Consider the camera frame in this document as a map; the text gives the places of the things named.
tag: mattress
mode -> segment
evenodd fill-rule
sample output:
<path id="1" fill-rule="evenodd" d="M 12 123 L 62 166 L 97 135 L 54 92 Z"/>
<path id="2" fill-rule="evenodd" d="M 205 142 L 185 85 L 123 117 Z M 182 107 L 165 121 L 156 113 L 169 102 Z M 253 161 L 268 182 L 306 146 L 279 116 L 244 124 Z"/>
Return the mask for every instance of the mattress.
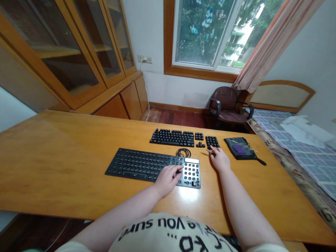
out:
<path id="1" fill-rule="evenodd" d="M 255 109 L 253 118 L 248 123 L 336 233 L 336 201 L 333 191 L 336 150 L 330 146 L 321 149 L 295 141 L 277 124 L 289 116 L 292 114 L 288 112 Z"/>

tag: white wall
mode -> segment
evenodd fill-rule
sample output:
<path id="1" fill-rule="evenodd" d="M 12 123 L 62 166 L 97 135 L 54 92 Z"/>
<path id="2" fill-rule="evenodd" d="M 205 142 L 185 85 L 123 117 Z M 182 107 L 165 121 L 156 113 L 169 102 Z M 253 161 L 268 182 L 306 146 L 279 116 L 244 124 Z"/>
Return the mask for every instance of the white wall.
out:
<path id="1" fill-rule="evenodd" d="M 212 82 L 163 74 L 163 1 L 123 0 L 134 52 L 151 56 L 142 64 L 151 102 L 204 108 L 213 91 L 230 83 Z M 336 94 L 335 0 L 326 0 L 285 50 L 265 81 L 287 79 L 304 83 L 316 95 L 301 110 L 311 122 L 336 134 L 333 100 Z"/>
<path id="2" fill-rule="evenodd" d="M 231 83 L 163 74 L 163 1 L 123 0 L 136 65 L 137 55 L 151 56 L 143 63 L 150 102 L 205 108 L 214 90 Z"/>
<path id="3" fill-rule="evenodd" d="M 326 0 L 288 46 L 265 81 L 287 79 L 304 83 L 316 94 L 299 114 L 336 135 L 336 1 Z"/>
<path id="4" fill-rule="evenodd" d="M 0 132 L 34 115 L 36 115 L 36 112 L 0 87 Z M 16 215 L 13 212 L 0 211 L 0 232 Z"/>

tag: checkered bed sheet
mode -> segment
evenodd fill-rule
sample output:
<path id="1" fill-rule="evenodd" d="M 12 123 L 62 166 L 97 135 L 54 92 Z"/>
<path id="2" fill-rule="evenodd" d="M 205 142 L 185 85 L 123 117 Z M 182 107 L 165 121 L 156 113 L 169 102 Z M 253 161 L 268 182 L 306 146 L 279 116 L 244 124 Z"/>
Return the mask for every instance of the checkered bed sheet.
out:
<path id="1" fill-rule="evenodd" d="M 296 141 L 283 128 L 270 123 L 271 120 L 285 120 L 293 116 L 289 112 L 255 109 L 253 119 L 269 133 L 312 177 L 312 179 L 336 201 L 336 150 L 327 145 L 318 148 Z"/>

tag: person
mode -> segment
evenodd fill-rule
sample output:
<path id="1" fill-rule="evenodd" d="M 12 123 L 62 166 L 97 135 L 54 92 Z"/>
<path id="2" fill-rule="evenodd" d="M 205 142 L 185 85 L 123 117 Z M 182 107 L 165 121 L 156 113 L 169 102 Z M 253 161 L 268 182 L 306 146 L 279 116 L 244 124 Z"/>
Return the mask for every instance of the person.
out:
<path id="1" fill-rule="evenodd" d="M 222 149 L 210 147 L 225 206 L 243 251 L 288 251 L 231 170 Z M 166 166 L 156 182 L 92 222 L 57 252 L 83 251 L 236 251 L 213 228 L 193 219 L 151 213 L 176 186 L 183 166 Z"/>

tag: wooden floor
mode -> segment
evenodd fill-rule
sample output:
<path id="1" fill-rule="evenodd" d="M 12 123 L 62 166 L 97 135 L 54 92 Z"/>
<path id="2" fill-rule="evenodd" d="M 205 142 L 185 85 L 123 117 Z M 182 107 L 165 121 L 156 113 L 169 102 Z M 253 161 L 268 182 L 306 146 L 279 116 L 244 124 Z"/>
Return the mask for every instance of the wooden floor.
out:
<path id="1" fill-rule="evenodd" d="M 212 129 L 216 126 L 217 120 L 210 115 L 203 115 L 191 112 L 181 112 L 153 108 L 150 110 L 148 122 L 190 126 Z M 221 125 L 222 130 L 248 133 L 243 125 Z M 72 237 L 83 230 L 89 223 L 83 220 L 65 219 L 47 216 L 33 216 L 21 214 L 17 219 L 0 235 L 1 252 L 21 252 L 27 249 L 39 249 L 45 251 L 57 238 L 54 245 L 48 250 L 53 252 L 69 241 Z M 312 249 L 309 251 L 328 251 Z"/>
<path id="2" fill-rule="evenodd" d="M 145 113 L 142 121 L 146 121 L 148 114 Z M 232 125 L 221 123 L 210 114 L 199 114 L 192 112 L 167 110 L 162 108 L 151 108 L 149 111 L 148 122 L 172 124 L 196 128 L 220 129 L 224 131 L 235 131 L 240 133 L 249 133 L 244 125 Z"/>

